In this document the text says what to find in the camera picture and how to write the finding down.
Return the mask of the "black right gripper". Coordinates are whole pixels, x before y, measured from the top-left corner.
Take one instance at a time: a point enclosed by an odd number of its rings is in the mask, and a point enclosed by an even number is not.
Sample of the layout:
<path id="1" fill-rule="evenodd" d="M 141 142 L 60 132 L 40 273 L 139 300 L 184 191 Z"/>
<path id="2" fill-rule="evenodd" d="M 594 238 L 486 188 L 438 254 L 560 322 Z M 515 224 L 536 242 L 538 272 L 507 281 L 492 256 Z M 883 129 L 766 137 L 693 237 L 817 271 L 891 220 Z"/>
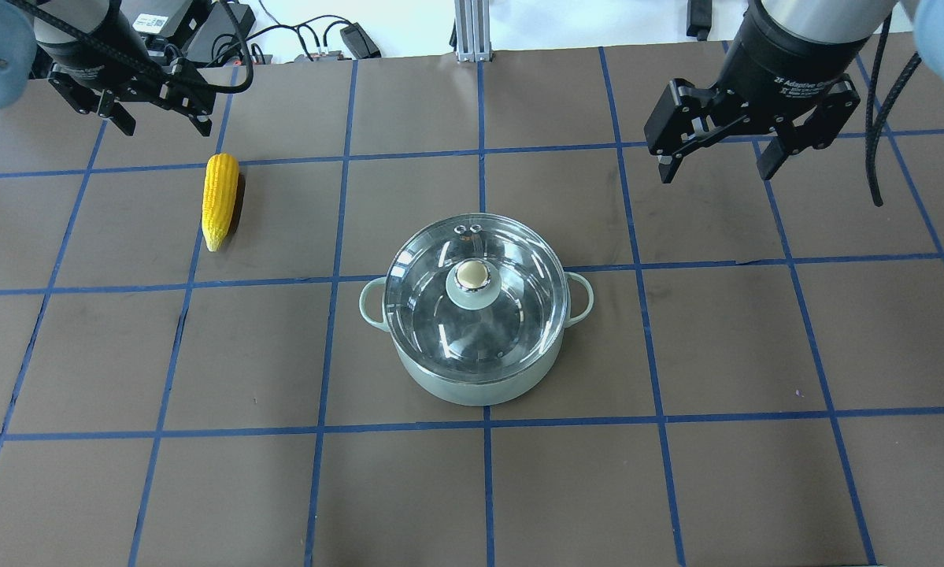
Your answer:
<path id="1" fill-rule="evenodd" d="M 662 183 L 695 148 L 728 136 L 774 133 L 757 169 L 771 180 L 789 157 L 822 150 L 860 96 L 846 75 L 863 46 L 846 1 L 751 1 L 710 87 L 669 80 L 644 125 Z"/>

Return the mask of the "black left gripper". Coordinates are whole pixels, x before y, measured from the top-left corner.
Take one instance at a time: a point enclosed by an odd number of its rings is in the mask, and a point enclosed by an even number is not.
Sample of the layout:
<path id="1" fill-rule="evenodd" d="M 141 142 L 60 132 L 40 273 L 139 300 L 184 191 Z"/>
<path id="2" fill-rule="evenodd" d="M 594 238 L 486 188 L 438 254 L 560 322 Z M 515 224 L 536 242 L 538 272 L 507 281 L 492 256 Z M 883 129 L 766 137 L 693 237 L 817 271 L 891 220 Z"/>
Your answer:
<path id="1" fill-rule="evenodd" d="M 144 40 L 119 8 L 47 8 L 46 13 L 86 33 L 119 54 L 114 57 L 40 18 L 34 36 L 54 65 L 48 79 L 76 112 L 96 113 L 125 136 L 136 120 L 126 102 L 142 102 L 180 113 L 202 137 L 209 137 L 216 93 L 212 87 L 190 87 L 177 80 L 204 83 L 194 65 L 178 57 L 169 67 L 152 60 Z"/>

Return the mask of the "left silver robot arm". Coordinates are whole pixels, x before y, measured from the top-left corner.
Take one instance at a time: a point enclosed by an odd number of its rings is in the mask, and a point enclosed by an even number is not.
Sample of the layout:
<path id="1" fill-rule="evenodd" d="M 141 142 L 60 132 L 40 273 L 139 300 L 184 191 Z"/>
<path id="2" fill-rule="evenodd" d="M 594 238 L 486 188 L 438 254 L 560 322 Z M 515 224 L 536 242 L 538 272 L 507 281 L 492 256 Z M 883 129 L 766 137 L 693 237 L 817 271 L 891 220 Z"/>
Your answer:
<path id="1" fill-rule="evenodd" d="M 220 88 L 183 57 L 163 67 L 123 14 L 119 1 L 0 1 L 0 109 L 17 102 L 36 54 L 51 60 L 47 82 L 72 111 L 94 114 L 131 136 L 128 102 L 173 111 L 199 134 Z"/>

